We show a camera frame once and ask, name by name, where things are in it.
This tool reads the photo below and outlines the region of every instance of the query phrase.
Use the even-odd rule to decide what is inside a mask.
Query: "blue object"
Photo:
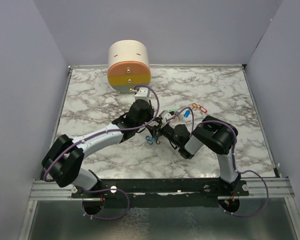
[[[185,111],[184,117],[185,117],[185,118],[189,117],[189,114],[190,114],[190,111],[189,111],[189,110]]]
[[[146,136],[145,140],[148,141],[149,145],[152,145],[156,139],[153,136]]]

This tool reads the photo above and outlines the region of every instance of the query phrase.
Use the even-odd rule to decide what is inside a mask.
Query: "cable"
[[[169,122],[172,119],[175,119],[176,117],[178,117],[186,109],[190,110],[191,115],[192,115],[192,129],[191,129],[191,132],[193,132],[194,131],[194,127],[195,127],[195,116],[194,116],[194,111],[189,106],[186,106],[185,108],[183,108],[181,111],[179,111],[177,114],[175,114],[173,117],[167,119],[166,121]]]
[[[154,97],[155,97],[155,99],[156,99],[156,103],[157,103],[156,112],[155,112],[153,118],[152,118],[150,121],[148,121],[147,123],[145,123],[145,124],[143,124],[143,125],[141,125],[141,126],[130,127],[130,128],[109,129],[109,130],[107,130],[107,131],[96,132],[95,134],[93,134],[93,135],[91,135],[91,136],[88,136],[88,137],[84,138],[83,140],[84,140],[84,141],[87,141],[87,140],[92,139],[92,138],[94,138],[94,137],[96,137],[96,136],[99,136],[99,135],[102,135],[102,134],[106,134],[106,133],[111,133],[111,132],[122,132],[122,131],[138,130],[138,129],[144,128],[144,127],[148,126],[150,123],[152,123],[152,122],[155,120],[155,118],[157,117],[158,113],[159,113],[160,103],[159,103],[158,95],[157,95],[156,92],[155,92],[151,87],[149,87],[149,86],[145,86],[145,85],[137,85],[137,86],[134,87],[134,89],[139,88],[139,87],[149,89],[149,90],[153,93],[153,95],[154,95]],[[51,180],[47,179],[47,176],[48,176],[49,172],[51,171],[51,169],[52,169],[52,168],[56,165],[56,163],[63,157],[63,155],[67,154],[72,148],[74,148],[75,146],[77,146],[77,145],[79,145],[79,144],[81,144],[81,143],[82,143],[82,140],[79,140],[79,141],[73,143],[71,146],[69,146],[66,150],[64,150],[64,151],[63,151],[63,152],[62,152],[62,153],[61,153],[61,154],[60,154],[60,155],[59,155],[59,156],[51,163],[51,165],[50,165],[50,166],[48,167],[48,169],[45,171],[44,176],[43,176],[43,180],[44,180],[45,182],[54,182],[53,179],[51,179]]]
[[[99,219],[99,220],[117,220],[117,219],[120,219],[122,218],[124,215],[126,215],[129,211],[129,208],[130,208],[130,200],[129,200],[129,196],[128,194],[121,190],[121,189],[111,189],[111,188],[107,188],[107,189],[101,189],[101,190],[93,190],[93,191],[90,191],[90,190],[85,190],[82,188],[82,190],[86,193],[90,193],[90,194],[96,194],[96,193],[103,193],[103,192],[107,192],[107,191],[119,191],[121,193],[124,194],[124,196],[126,197],[126,201],[127,201],[127,205],[126,205],[126,209],[124,211],[124,213],[122,213],[121,215],[119,216],[115,216],[115,217],[102,217],[102,216],[95,216],[95,215],[89,215],[86,213],[86,210],[85,210],[85,207],[84,205],[82,204],[82,210],[84,212],[83,216],[89,216],[91,219]]]
[[[268,186],[266,184],[266,181],[263,179],[262,176],[260,176],[258,173],[256,173],[255,171],[252,171],[252,170],[246,170],[246,171],[243,171],[243,172],[240,172],[238,171],[238,168],[237,168],[237,165],[236,165],[236,158],[235,158],[235,145],[237,143],[237,135],[236,135],[236,132],[233,130],[233,128],[223,122],[223,121],[217,121],[217,120],[209,120],[209,121],[203,121],[203,122],[200,122],[197,127],[200,127],[204,124],[221,124],[221,125],[224,125],[226,126],[227,128],[230,129],[232,135],[233,135],[233,145],[232,145],[232,148],[231,148],[231,158],[232,158],[232,164],[233,164],[233,168],[234,170],[238,173],[238,174],[246,174],[246,173],[253,173],[255,175],[258,176],[258,178],[261,179],[261,181],[263,182],[264,184],[264,187],[265,187],[265,191],[266,191],[266,199],[265,199],[265,203],[264,205],[262,206],[262,208],[260,208],[258,211],[256,211],[255,213],[251,213],[251,214],[248,214],[248,215],[241,215],[241,214],[235,214],[233,212],[228,212],[226,211],[221,205],[219,205],[220,208],[223,209],[223,211],[226,213],[226,214],[229,214],[231,216],[234,216],[234,217],[239,217],[239,218],[249,218],[249,217],[253,217],[253,216],[256,216],[258,214],[260,214],[263,210],[266,209],[267,205],[268,205],[268,202],[269,202],[269,189],[268,189]]]

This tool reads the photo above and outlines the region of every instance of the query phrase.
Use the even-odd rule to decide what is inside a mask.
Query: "gray wall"
[[[107,64],[116,41],[153,64],[246,64],[281,0],[34,0],[69,65]]]
[[[67,64],[31,0],[0,0],[0,240],[17,239]]]
[[[247,78],[279,170],[300,212],[300,0],[284,0],[253,53]]]

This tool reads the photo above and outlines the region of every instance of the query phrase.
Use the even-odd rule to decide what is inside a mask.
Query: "metal frame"
[[[270,156],[271,163],[274,165],[274,168],[276,168],[275,161],[272,156],[272,152],[270,150],[265,131],[264,131],[264,125],[263,121],[258,109],[258,106],[256,104],[255,97],[251,91],[249,82],[247,80],[245,69],[241,64],[238,65],[203,65],[203,64],[150,64],[151,68],[240,68],[243,71],[245,81],[248,86],[249,93],[252,98],[252,102],[260,123],[260,128],[265,140],[266,147],[268,149],[268,153]],[[101,69],[101,68],[107,68],[107,65],[80,65],[80,66],[69,66],[69,73],[68,78],[66,82],[66,87],[63,93],[63,99],[62,103],[58,112],[57,121],[53,130],[53,136],[51,139],[50,145],[53,144],[53,141],[55,139],[55,136],[57,134],[58,126],[60,117],[62,114],[63,106],[66,100],[66,95],[72,75],[73,69]],[[242,180],[247,182],[247,185],[249,187],[249,196],[240,196],[237,198],[265,198],[266,197],[266,190],[263,182],[259,178],[242,178]],[[293,227],[296,232],[297,238],[300,240],[300,216],[297,209],[297,206],[295,204],[294,200],[294,192],[291,186],[291,183],[288,178],[279,178],[279,177],[265,177],[264,180],[266,181],[268,190],[269,190],[269,197],[270,198],[285,198],[287,209],[293,224]],[[24,217],[24,221],[22,224],[21,232],[19,235],[19,240],[27,240],[29,239],[29,234],[32,227],[32,222],[35,216],[35,211],[37,207],[38,201],[99,201],[100,198],[72,198],[72,192],[71,192],[72,185],[69,185],[64,188],[60,188],[56,183],[54,182],[44,182],[40,180],[35,180],[32,185],[32,189],[29,196],[29,202],[27,205],[26,214]],[[229,196],[219,196],[218,199],[226,199]]]

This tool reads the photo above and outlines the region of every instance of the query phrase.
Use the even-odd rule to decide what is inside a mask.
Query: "marble surface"
[[[272,164],[241,68],[153,68],[150,86],[160,100],[160,111],[181,109],[198,103],[209,115],[238,129],[235,149],[240,171],[254,170],[273,177]],[[154,96],[152,104],[157,109]],[[57,136],[82,136],[104,128],[127,112],[133,94],[120,94],[107,80],[107,69],[74,69],[69,83]],[[195,126],[206,115],[194,111]],[[176,118],[174,126],[191,117]],[[207,147],[184,159],[163,137],[159,145],[149,145],[145,130],[121,144],[106,147],[83,161],[100,178],[214,178],[219,176],[217,156]]]

